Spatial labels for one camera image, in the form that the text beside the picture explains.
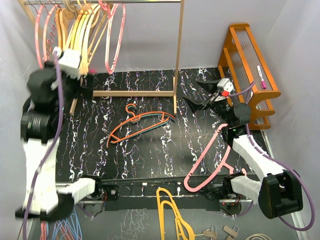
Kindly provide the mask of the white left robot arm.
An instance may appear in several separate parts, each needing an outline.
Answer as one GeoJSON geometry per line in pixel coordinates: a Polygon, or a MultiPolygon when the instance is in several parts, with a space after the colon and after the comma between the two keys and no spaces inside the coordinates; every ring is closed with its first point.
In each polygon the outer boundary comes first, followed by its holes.
{"type": "Polygon", "coordinates": [[[100,178],[84,175],[65,186],[56,186],[56,158],[67,102],[83,97],[91,99],[93,90],[80,80],[82,55],[73,49],[53,50],[54,60],[28,78],[29,98],[22,108],[20,137],[26,157],[26,191],[17,218],[56,222],[68,218],[74,206],[85,197],[103,195],[100,178]]]}

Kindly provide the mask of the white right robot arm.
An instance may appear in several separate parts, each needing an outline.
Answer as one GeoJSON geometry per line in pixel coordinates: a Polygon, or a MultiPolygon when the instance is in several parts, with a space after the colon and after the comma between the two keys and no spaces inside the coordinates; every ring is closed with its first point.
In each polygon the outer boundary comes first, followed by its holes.
{"type": "Polygon", "coordinates": [[[215,111],[225,124],[219,129],[224,142],[253,169],[258,180],[244,173],[232,173],[223,180],[223,194],[233,199],[242,195],[257,204],[268,219],[278,218],[303,209],[302,186],[295,172],[268,158],[259,145],[247,134],[246,125],[251,121],[251,107],[239,102],[228,104],[234,85],[229,78],[197,80],[209,96],[200,101],[185,96],[184,100],[195,113],[208,108],[215,111]]]}

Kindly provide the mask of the pink curved wire hanger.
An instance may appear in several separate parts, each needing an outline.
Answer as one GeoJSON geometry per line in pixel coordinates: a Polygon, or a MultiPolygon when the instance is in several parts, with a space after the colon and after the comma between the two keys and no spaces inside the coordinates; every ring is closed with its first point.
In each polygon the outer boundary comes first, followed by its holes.
{"type": "Polygon", "coordinates": [[[61,6],[57,3],[53,3],[51,9],[48,11],[44,21],[43,36],[42,36],[42,52],[43,61],[50,59],[53,51],[53,44],[55,43],[55,37],[57,34],[56,25],[56,10],[59,10],[61,6]]]}

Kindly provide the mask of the orange plastic curved hanger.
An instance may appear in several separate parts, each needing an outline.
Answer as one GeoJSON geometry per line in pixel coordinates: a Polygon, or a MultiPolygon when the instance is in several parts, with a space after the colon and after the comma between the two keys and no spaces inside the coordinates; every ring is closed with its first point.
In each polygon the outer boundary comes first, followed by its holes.
{"type": "Polygon", "coordinates": [[[95,19],[99,19],[100,7],[97,3],[84,5],[80,10],[72,30],[71,48],[80,52],[80,74],[89,72],[89,38],[95,19]]]}

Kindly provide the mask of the wooden hanger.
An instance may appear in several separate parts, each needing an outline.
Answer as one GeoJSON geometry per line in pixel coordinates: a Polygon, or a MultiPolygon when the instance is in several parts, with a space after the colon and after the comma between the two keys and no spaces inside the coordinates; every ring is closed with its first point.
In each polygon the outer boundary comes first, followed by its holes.
{"type": "Polygon", "coordinates": [[[66,9],[58,8],[55,12],[55,24],[57,29],[58,47],[65,49],[68,32],[68,19],[66,18],[66,9]]]}
{"type": "Polygon", "coordinates": [[[67,38],[69,23],[76,19],[76,11],[69,11],[66,8],[58,8],[55,13],[55,23],[57,28],[58,47],[64,50],[67,38]]]}

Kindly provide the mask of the beige plastic hanger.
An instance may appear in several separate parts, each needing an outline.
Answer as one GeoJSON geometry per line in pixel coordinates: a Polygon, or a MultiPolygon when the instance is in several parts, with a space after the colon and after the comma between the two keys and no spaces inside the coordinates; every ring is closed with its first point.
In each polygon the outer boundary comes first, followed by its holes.
{"type": "Polygon", "coordinates": [[[93,3],[87,3],[86,0],[83,0],[83,3],[81,3],[80,0],[77,0],[76,2],[79,5],[80,9],[78,9],[69,0],[64,1],[65,7],[72,13],[75,18],[75,22],[72,25],[72,30],[68,35],[66,46],[67,48],[82,53],[84,32],[87,28],[87,23],[85,21],[87,17],[89,18],[92,14],[95,15],[94,9],[97,5],[93,3]]]}

